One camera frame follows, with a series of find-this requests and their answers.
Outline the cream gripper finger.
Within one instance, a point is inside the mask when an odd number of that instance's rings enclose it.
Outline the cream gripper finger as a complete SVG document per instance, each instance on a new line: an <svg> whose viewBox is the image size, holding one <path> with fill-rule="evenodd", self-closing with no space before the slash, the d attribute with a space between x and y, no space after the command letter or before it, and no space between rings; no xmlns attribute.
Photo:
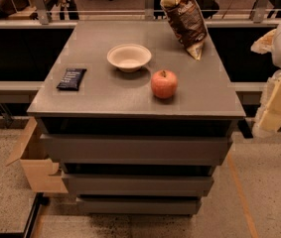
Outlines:
<svg viewBox="0 0 281 238"><path fill-rule="evenodd" d="M273 38L275 36L276 30L273 29L263 35L261 38L259 38L257 41L255 41L250 50L252 52L255 52L257 54L266 54L270 53L272 51L272 43L273 43Z"/></svg>
<svg viewBox="0 0 281 238"><path fill-rule="evenodd" d="M252 127L252 134L260 138L269 137L276 134L280 128L281 115L268 110L258 111Z"/></svg>

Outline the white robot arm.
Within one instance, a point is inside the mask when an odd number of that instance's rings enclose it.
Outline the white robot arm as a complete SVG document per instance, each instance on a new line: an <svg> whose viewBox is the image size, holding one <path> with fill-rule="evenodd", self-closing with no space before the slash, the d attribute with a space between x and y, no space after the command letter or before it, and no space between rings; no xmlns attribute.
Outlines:
<svg viewBox="0 0 281 238"><path fill-rule="evenodd" d="M256 137L267 137L281 128L281 23L255 41L250 49L262 55L270 53L273 64L279 67L264 86L252 128Z"/></svg>

